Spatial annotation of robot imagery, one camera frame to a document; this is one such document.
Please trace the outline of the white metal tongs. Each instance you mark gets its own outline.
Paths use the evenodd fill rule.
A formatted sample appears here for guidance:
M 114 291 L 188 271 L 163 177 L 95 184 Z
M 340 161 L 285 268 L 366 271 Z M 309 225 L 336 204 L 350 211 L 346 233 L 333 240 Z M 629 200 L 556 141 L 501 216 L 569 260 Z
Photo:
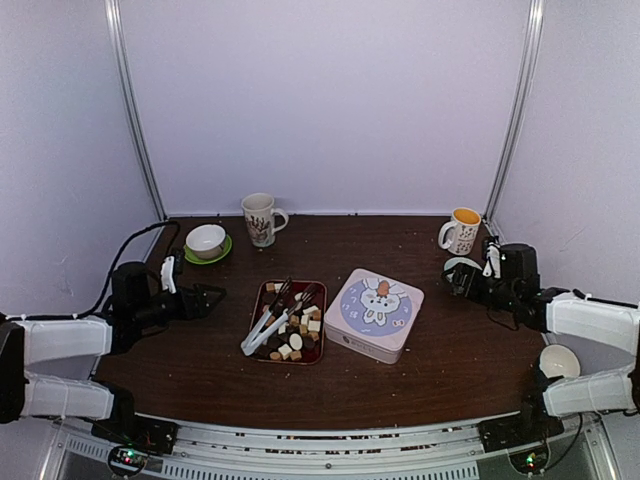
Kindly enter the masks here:
M 287 277 L 283 281 L 266 282 L 264 287 L 266 293 L 275 297 L 270 303 L 263 303 L 266 309 L 253 322 L 251 330 L 240 344 L 242 353 L 247 357 L 265 346 L 269 338 L 293 316 L 302 321 L 305 315 L 323 311 L 326 288 L 320 282 L 296 281 Z

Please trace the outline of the red chocolate tray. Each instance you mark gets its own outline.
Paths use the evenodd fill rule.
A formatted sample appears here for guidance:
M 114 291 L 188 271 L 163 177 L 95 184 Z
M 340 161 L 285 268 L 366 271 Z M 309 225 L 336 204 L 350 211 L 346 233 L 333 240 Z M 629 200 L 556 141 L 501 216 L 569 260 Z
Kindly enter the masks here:
M 266 363 L 310 366 L 324 352 L 327 288 L 318 281 L 267 280 L 258 290 L 242 353 Z

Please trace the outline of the lilac bunny tin lid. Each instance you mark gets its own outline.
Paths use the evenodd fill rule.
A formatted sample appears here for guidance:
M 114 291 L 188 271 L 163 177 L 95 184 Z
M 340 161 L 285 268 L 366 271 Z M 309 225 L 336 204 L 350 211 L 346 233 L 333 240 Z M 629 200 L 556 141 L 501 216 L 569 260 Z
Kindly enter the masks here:
M 362 268 L 352 271 L 325 312 L 324 322 L 345 325 L 371 336 L 409 333 L 424 301 L 424 292 Z

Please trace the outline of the lilac tin box with dividers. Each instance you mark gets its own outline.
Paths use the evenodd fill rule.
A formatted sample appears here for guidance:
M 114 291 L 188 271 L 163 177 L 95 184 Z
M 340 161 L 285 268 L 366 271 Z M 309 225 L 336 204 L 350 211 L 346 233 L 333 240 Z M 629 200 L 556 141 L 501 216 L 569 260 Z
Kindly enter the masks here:
M 371 336 L 368 332 L 359 332 L 348 325 L 338 327 L 330 324 L 326 324 L 325 334 L 328 340 L 384 364 L 399 361 L 408 337 L 406 330 L 384 336 Z

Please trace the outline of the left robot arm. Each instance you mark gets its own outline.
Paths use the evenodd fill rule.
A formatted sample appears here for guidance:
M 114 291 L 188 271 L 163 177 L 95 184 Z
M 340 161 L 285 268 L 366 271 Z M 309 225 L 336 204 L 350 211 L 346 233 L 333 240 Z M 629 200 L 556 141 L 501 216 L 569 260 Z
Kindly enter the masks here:
M 150 445 L 151 430 L 133 395 L 115 385 L 39 374 L 31 366 L 63 359 L 98 360 L 129 352 L 172 321 L 204 319 L 226 297 L 222 287 L 181 287 L 184 253 L 168 248 L 159 274 L 140 261 L 113 260 L 96 303 L 81 313 L 1 317 L 1 421 L 22 417 L 79 418 L 96 434 Z

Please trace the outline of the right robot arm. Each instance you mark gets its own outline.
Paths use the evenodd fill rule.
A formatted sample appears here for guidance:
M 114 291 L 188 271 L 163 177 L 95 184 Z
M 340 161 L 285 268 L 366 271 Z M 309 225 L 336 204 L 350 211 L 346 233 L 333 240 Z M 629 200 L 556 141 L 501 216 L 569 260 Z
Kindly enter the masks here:
M 639 411 L 639 306 L 562 287 L 540 285 L 537 252 L 527 244 L 488 243 L 485 263 L 466 257 L 447 260 L 442 280 L 451 292 L 486 308 L 507 313 L 510 329 L 526 327 L 548 339 L 538 356 L 538 386 L 529 406 L 513 419 L 519 440 L 535 440 L 551 417 L 587 412 Z M 579 341 L 625 353 L 625 364 L 588 367 Z

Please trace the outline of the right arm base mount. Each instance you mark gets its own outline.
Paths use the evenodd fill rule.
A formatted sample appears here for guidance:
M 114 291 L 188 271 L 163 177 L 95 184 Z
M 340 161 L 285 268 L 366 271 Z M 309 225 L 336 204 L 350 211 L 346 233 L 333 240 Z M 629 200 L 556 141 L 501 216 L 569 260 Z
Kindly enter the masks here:
M 564 432 L 561 420 L 533 422 L 519 414 L 484 420 L 477 429 L 486 453 L 506 453 L 511 466 L 529 476 L 547 468 L 551 456 L 548 440 Z

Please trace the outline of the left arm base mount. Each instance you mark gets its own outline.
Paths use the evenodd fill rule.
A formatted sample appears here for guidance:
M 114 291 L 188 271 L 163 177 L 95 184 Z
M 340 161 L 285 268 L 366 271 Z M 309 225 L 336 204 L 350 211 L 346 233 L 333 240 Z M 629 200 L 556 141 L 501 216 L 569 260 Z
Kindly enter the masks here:
M 141 473 L 152 457 L 173 452 L 179 426 L 175 422 L 135 415 L 129 423 L 88 420 L 91 434 L 113 443 L 107 466 L 120 478 Z

